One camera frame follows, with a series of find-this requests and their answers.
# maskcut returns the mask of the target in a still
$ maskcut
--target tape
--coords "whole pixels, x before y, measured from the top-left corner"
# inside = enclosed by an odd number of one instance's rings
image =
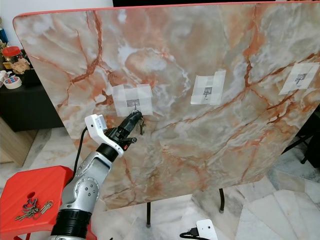
[[[295,63],[279,95],[298,89],[307,89],[319,69],[319,62]]]
[[[138,84],[136,88],[129,89],[125,89],[123,84],[114,86],[112,97],[118,117],[127,117],[134,109],[143,115],[153,115],[149,84]]]
[[[20,77],[18,77],[18,76],[8,77],[4,80],[3,83],[7,89],[17,89],[22,84]]]
[[[216,71],[214,76],[196,76],[190,103],[192,105],[220,105],[226,71]]]

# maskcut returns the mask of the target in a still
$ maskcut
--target stool hole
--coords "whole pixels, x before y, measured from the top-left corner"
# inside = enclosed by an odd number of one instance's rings
[[[32,191],[32,192],[30,192],[26,197],[27,197],[28,199],[31,199],[31,198],[34,197],[35,194],[36,194],[36,193],[35,193],[34,191]]]

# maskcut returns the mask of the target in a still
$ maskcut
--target wall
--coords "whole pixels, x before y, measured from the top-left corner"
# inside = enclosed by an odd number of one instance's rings
[[[21,47],[15,33],[12,20],[15,16],[23,13],[113,7],[112,0],[0,0],[0,16],[2,27],[12,46]]]

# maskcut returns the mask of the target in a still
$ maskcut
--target red stool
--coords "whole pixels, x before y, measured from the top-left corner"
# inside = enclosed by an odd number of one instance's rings
[[[62,204],[61,195],[73,171],[65,166],[52,166],[35,170],[21,171],[13,175],[5,184],[0,198],[0,238],[1,240],[21,240],[19,235],[38,231],[51,231],[56,223],[59,207]],[[23,215],[23,205],[28,195],[38,199],[41,208],[50,200],[53,206],[38,219],[25,218],[15,220]],[[97,240],[88,226],[87,240]]]

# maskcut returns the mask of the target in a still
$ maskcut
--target metal key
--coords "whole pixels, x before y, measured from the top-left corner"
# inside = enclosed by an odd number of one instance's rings
[[[17,216],[15,218],[15,220],[22,221],[25,218],[32,218],[38,211],[39,211],[39,208],[37,208],[37,207],[34,207],[34,208],[30,209],[29,211],[22,211],[24,213],[24,215]]]
[[[33,219],[34,220],[37,220],[38,218],[40,218],[40,216],[42,214],[44,214],[48,209],[50,209],[52,206],[54,205],[54,201],[50,200],[48,201],[41,209],[40,209],[40,212],[39,212],[39,215],[38,216],[33,216]]]
[[[140,124],[140,135],[143,135],[145,133],[145,131],[143,130],[144,127],[146,127],[147,125],[145,124],[145,121],[142,122],[142,124]]]
[[[50,200],[48,201],[40,210],[41,214],[44,214],[48,209],[50,209],[54,204],[54,201]]]

